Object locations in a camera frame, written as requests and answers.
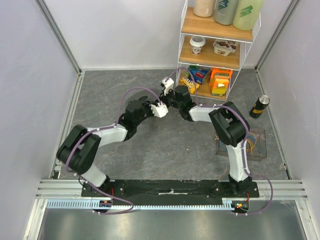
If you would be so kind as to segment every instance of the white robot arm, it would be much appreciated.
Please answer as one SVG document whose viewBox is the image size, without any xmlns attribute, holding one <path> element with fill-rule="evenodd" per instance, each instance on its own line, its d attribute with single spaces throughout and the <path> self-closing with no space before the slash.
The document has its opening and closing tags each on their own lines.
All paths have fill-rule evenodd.
<svg viewBox="0 0 320 240">
<path fill-rule="evenodd" d="M 94 158 L 99 147 L 129 140 L 137 132 L 137 126 L 149 117 L 164 117 L 169 107 L 179 109 L 183 119 L 190 122 L 209 122 L 212 123 L 219 139 L 226 145 L 230 160 L 229 181 L 233 184 L 233 192 L 244 192 L 252 182 L 252 178 L 247 166 L 247 157 L 242 157 L 241 143 L 245 138 L 246 130 L 243 124 L 228 110 L 219 105 L 212 107 L 197 106 L 191 99 L 188 88 L 177 86 L 173 90 L 173 84 L 164 82 L 159 99 L 157 101 L 131 101 L 125 109 L 125 113 L 119 118 L 118 124 L 109 129 L 98 130 L 91 133 L 84 141 L 81 149 L 77 149 L 71 157 L 69 167 L 83 178 L 101 187 L 110 181 L 110 178 L 101 172 L 94 164 Z M 224 104 L 241 117 L 241 113 L 232 102 Z M 94 128 L 85 128 L 81 125 L 75 126 L 63 144 L 60 146 L 56 156 L 63 163 L 67 162 L 70 152 L 84 136 Z"/>
</svg>

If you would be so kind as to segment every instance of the gray floor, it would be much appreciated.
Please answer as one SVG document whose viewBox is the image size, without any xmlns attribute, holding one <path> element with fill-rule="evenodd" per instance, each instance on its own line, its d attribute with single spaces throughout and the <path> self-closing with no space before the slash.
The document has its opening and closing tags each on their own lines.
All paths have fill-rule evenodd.
<svg viewBox="0 0 320 240">
<path fill-rule="evenodd" d="M 128 89 L 143 86 L 160 90 L 161 80 L 171 72 L 87 71 L 72 124 L 92 128 L 112 124 Z M 249 161 L 251 172 L 274 180 L 287 179 L 268 113 L 258 119 L 249 117 L 249 110 L 261 94 L 255 71 L 244 69 L 228 101 L 236 104 L 252 127 L 265 129 L 268 157 L 261 162 Z M 199 98 L 199 102 L 223 103 L 206 98 Z M 170 108 L 164 118 L 144 121 L 132 139 L 101 147 L 94 163 L 112 179 L 227 179 L 229 160 L 215 154 L 215 134 L 212 124 L 184 121 L 176 109 Z M 60 178 L 75 177 L 63 165 Z"/>
</svg>

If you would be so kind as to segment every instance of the plastic bottle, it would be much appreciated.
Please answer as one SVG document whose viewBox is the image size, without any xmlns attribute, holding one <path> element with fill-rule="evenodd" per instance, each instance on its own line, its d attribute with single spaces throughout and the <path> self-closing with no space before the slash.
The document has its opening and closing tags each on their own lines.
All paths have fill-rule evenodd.
<svg viewBox="0 0 320 240">
<path fill-rule="evenodd" d="M 240 30 L 252 30 L 259 17 L 264 0 L 240 0 L 233 25 Z"/>
<path fill-rule="evenodd" d="M 239 0 L 217 0 L 213 19 L 222 25 L 231 25 L 234 21 Z"/>
<path fill-rule="evenodd" d="M 211 17 L 214 13 L 216 0 L 195 0 L 193 13 L 199 17 Z"/>
</svg>

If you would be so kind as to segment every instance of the black mounting plate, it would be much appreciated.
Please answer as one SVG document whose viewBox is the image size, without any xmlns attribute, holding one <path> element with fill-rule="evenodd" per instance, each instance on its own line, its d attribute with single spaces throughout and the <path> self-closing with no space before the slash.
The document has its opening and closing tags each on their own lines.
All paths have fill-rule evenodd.
<svg viewBox="0 0 320 240">
<path fill-rule="evenodd" d="M 221 205 L 222 198 L 258 198 L 256 182 L 251 182 L 243 192 L 235 195 L 231 183 L 219 180 L 110 180 L 101 190 L 116 197 L 124 198 L 135 205 L 179 206 L 179 205 Z M 86 183 L 82 197 L 105 197 Z M 123 202 L 113 201 L 114 205 Z"/>
</svg>

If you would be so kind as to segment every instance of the wire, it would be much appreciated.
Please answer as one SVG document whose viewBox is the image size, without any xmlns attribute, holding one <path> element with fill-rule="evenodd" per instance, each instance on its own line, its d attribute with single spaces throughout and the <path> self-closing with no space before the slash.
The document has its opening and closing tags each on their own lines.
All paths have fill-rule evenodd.
<svg viewBox="0 0 320 240">
<path fill-rule="evenodd" d="M 199 106 L 197 83 L 196 83 L 196 81 L 195 81 L 194 76 L 192 75 L 192 73 L 191 73 L 187 68 L 182 67 L 182 66 L 181 66 L 181 67 L 177 67 L 177 68 L 164 80 L 164 82 L 167 82 L 169 78 L 171 78 L 178 70 L 181 70 L 181 69 L 186 70 L 186 71 L 190 74 L 190 77 L 191 77 L 191 79 L 192 79 L 192 81 L 193 81 L 194 88 L 195 88 L 195 93 L 194 93 L 194 95 L 195 95 L 195 103 L 196 103 L 197 106 Z"/>
<path fill-rule="evenodd" d="M 115 196 L 115 192 L 114 192 L 114 188 L 113 187 L 111 187 L 111 193 L 112 193 L 112 198 L 111 198 L 111 204 L 110 204 L 109 209 L 92 209 L 95 214 L 101 214 L 101 213 L 104 214 L 104 213 L 108 212 L 112 208 L 112 206 L 114 205 L 113 196 Z"/>
<path fill-rule="evenodd" d="M 254 142 L 254 144 L 253 144 L 253 146 L 252 146 L 252 149 L 254 149 L 254 147 L 256 146 L 256 144 L 257 144 L 257 141 Z"/>
<path fill-rule="evenodd" d="M 222 151 L 222 152 L 224 152 L 224 153 L 227 153 L 228 151 L 227 151 L 227 147 L 226 147 L 226 145 L 220 140 L 219 141 L 219 149 L 218 149 L 219 151 Z"/>
<path fill-rule="evenodd" d="M 243 208 L 243 207 L 238 207 L 239 209 L 241 209 L 242 211 L 245 211 L 246 213 L 238 213 L 238 214 L 247 214 L 247 212 L 249 212 L 249 210 L 250 210 L 250 202 L 248 202 L 248 209 L 245 209 L 245 208 Z"/>
<path fill-rule="evenodd" d="M 81 184 L 82 187 L 84 186 L 82 182 L 80 182 L 80 177 L 78 178 L 78 182 Z"/>
<path fill-rule="evenodd" d="M 259 151 L 259 157 L 261 157 L 261 149 L 260 149 L 260 147 L 259 147 L 258 145 L 256 145 L 256 144 L 257 144 L 257 141 L 258 141 L 259 134 L 258 134 L 258 135 L 255 135 L 255 134 L 253 134 L 252 132 L 249 132 L 249 134 L 251 134 L 251 135 L 249 135 L 248 138 L 250 138 L 250 139 L 252 139 L 252 140 L 255 140 L 255 143 L 254 143 L 253 148 L 256 147 L 256 148 L 258 149 L 258 151 Z"/>
<path fill-rule="evenodd" d="M 244 203 L 249 203 L 250 200 L 250 193 L 247 191 L 246 192 L 246 201 Z"/>
<path fill-rule="evenodd" d="M 65 169 L 67 172 L 71 172 L 71 170 L 69 169 L 69 164 L 70 164 L 70 161 L 73 157 L 73 155 L 75 154 L 76 150 L 78 149 L 78 147 L 82 144 L 82 142 L 86 139 L 87 136 L 89 136 L 90 134 L 92 133 L 95 133 L 95 132 L 98 132 L 98 131 L 101 131 L 101 130 L 107 130 L 107 129 L 112 129 L 112 128 L 115 128 L 117 126 L 117 124 L 119 123 L 119 118 L 120 118 L 120 115 L 121 115 L 121 108 L 122 108 L 122 105 L 123 105 L 123 102 L 124 102 L 124 99 L 126 97 L 126 95 L 128 93 L 130 93 L 131 91 L 133 90 L 136 90 L 136 89 L 143 89 L 143 90 L 147 90 L 148 92 L 150 92 L 151 94 L 153 94 L 156 99 L 158 100 L 159 103 L 162 103 L 160 98 L 158 97 L 157 94 L 155 94 L 152 90 L 146 88 L 146 87 L 143 87 L 143 86 L 137 86 L 137 87 L 133 87 L 131 89 L 129 89 L 123 96 L 122 96 L 122 99 L 120 101 L 120 106 L 119 106 L 119 110 L 118 110 L 118 115 L 117 115 L 117 118 L 115 120 L 115 124 L 112 124 L 112 125 L 109 125 L 109 126 L 103 126 L 103 127 L 98 127 L 98 128 L 95 128 L 91 131 L 88 131 L 87 133 L 85 133 L 80 139 L 79 141 L 74 145 L 73 149 L 71 150 L 67 160 L 66 160 L 66 163 L 65 163 Z M 131 205 L 131 207 L 129 209 L 126 209 L 126 210 L 122 210 L 122 211 L 117 211 L 117 212 L 105 212 L 103 213 L 104 215 L 116 215 L 116 214 L 124 214 L 124 213 L 127 213 L 127 212 L 130 212 L 133 208 L 134 208 L 134 204 L 128 200 L 125 200 L 125 199 L 122 199 L 120 197 L 116 197 L 116 196 L 111 196 L 110 194 L 100 190 L 98 187 L 96 187 L 94 184 L 92 184 L 90 181 L 88 181 L 87 179 L 85 179 L 84 177 L 81 176 L 82 179 L 84 179 L 85 181 L 87 181 L 87 183 L 93 188 L 95 189 L 97 192 L 99 192 L 100 194 L 102 195 L 105 195 L 109 198 L 114 198 L 118 201 L 121 201 L 123 203 L 127 203 L 129 205 Z"/>
<path fill-rule="evenodd" d="M 251 155 L 252 155 L 253 143 L 249 139 L 246 142 L 250 145 L 250 148 L 247 149 L 246 151 L 251 152 Z"/>
<path fill-rule="evenodd" d="M 124 100 L 125 100 L 125 97 L 128 93 L 130 93 L 131 91 L 133 90 L 136 90 L 136 89 L 143 89 L 143 90 L 147 90 L 149 93 L 153 94 L 156 99 L 158 100 L 158 102 L 160 104 L 162 104 L 162 101 L 160 100 L 159 96 L 157 94 L 155 94 L 155 92 L 153 92 L 152 90 L 150 90 L 149 88 L 146 88 L 146 87 L 143 87 L 143 86 L 136 86 L 136 87 L 133 87 L 133 88 L 130 88 L 128 91 L 126 91 L 126 93 L 122 96 L 122 99 L 120 101 L 120 106 L 119 106 L 119 110 L 118 110 L 118 115 L 117 115 L 117 118 L 115 120 L 115 125 L 117 125 L 119 123 L 119 118 L 121 116 L 121 108 L 122 108 L 122 105 L 124 103 Z"/>
<path fill-rule="evenodd" d="M 246 163 L 246 148 L 245 148 L 245 142 L 246 140 L 248 139 L 248 136 L 249 136 L 249 129 L 248 129 L 248 126 L 245 122 L 245 120 L 235 111 L 233 110 L 231 107 L 229 106 L 225 106 L 225 105 L 215 105 L 214 107 L 217 107 L 217 108 L 223 108 L 223 109 L 227 109 L 228 111 L 230 111 L 231 113 L 233 113 L 233 115 L 236 116 L 236 118 L 242 123 L 244 129 L 245 129 L 245 136 L 244 136 L 244 139 L 242 140 L 241 142 L 241 154 L 242 154 L 242 164 L 243 164 L 243 170 L 244 172 L 251 178 L 253 178 L 254 176 L 251 175 L 248 170 L 247 170 L 247 163 Z M 272 183 L 271 181 L 269 180 L 268 177 L 264 176 L 264 175 L 260 175 L 260 174 L 257 174 L 257 176 L 260 176 L 261 178 L 267 180 L 267 182 L 269 183 L 270 185 L 270 200 L 268 201 L 268 203 L 260 210 L 257 210 L 257 211 L 253 211 L 253 212 L 249 212 L 249 213 L 238 213 L 237 215 L 240 215 L 240 216 L 249 216 L 249 215 L 254 215 L 254 214 L 259 214 L 259 213 L 262 213 L 263 211 L 265 211 L 266 209 L 268 209 L 272 203 L 272 200 L 274 198 L 274 188 L 272 186 Z"/>
</svg>

